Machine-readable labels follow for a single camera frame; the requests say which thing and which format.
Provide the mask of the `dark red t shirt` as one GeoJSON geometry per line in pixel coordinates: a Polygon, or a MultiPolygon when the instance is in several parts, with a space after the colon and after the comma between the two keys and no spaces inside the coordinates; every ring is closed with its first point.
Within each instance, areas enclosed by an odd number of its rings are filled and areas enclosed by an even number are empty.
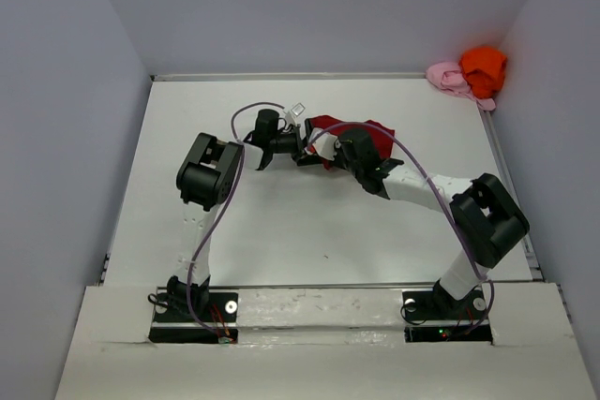
{"type": "MultiPolygon", "coordinates": [[[[329,115],[320,115],[311,117],[311,122],[316,127],[322,129],[323,133],[330,133],[339,138],[344,132],[354,128],[364,129],[371,137],[373,145],[381,159],[387,159],[392,155],[393,141],[389,136],[395,136],[395,130],[387,128],[382,124],[367,120],[363,123],[344,122],[329,115]]],[[[337,143],[337,155],[334,161],[322,159],[322,164],[327,170],[333,168],[343,169],[343,154],[340,145],[337,143]]]]}

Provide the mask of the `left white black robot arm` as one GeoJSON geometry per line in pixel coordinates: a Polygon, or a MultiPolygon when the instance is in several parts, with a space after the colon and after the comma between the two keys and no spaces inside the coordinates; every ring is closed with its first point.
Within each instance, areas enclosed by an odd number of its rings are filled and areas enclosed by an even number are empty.
{"type": "Polygon", "coordinates": [[[201,133],[176,174],[175,185],[184,206],[183,248],[167,282],[167,305],[199,325],[209,305],[209,253],[212,234],[229,207],[243,169],[264,170],[273,156],[294,160],[305,155],[306,108],[288,109],[257,102],[235,112],[231,141],[201,133]]]}

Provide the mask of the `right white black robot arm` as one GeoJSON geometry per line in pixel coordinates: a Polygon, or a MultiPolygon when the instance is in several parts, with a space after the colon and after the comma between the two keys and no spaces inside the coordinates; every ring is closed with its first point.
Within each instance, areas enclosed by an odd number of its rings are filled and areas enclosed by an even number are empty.
{"type": "Polygon", "coordinates": [[[401,313],[411,325],[460,319],[473,302],[482,300],[479,289],[490,281],[489,272],[528,234],[528,219],[497,176],[434,174],[406,146],[400,148],[403,159],[382,157],[373,140],[379,131],[369,124],[352,126],[317,139],[314,146],[367,193],[444,215],[461,251],[431,289],[405,298],[401,313]]]}

